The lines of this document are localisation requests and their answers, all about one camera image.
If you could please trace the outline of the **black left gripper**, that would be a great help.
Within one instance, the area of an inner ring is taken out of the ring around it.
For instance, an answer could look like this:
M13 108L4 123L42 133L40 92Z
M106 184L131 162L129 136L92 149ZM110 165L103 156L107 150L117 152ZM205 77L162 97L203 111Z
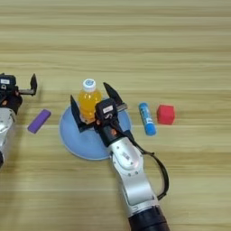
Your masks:
M0 108L10 108L17 114L23 103L23 95L36 95L38 84L35 73L32 75L30 84L31 89L19 89L10 92L0 91Z

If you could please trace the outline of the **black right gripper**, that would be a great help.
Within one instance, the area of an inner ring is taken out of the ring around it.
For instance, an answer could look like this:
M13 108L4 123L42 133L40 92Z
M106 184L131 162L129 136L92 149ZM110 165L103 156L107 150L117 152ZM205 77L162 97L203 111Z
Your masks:
M110 103L98 103L96 105L96 120L93 123L87 125L82 122L79 107L74 97L70 97L70 107L79 131L84 132L89 128L94 128L105 147L108 147L116 140L125 137L122 126L119 124L118 112L127 109L127 105L109 84L104 82L104 87L108 94L106 101Z

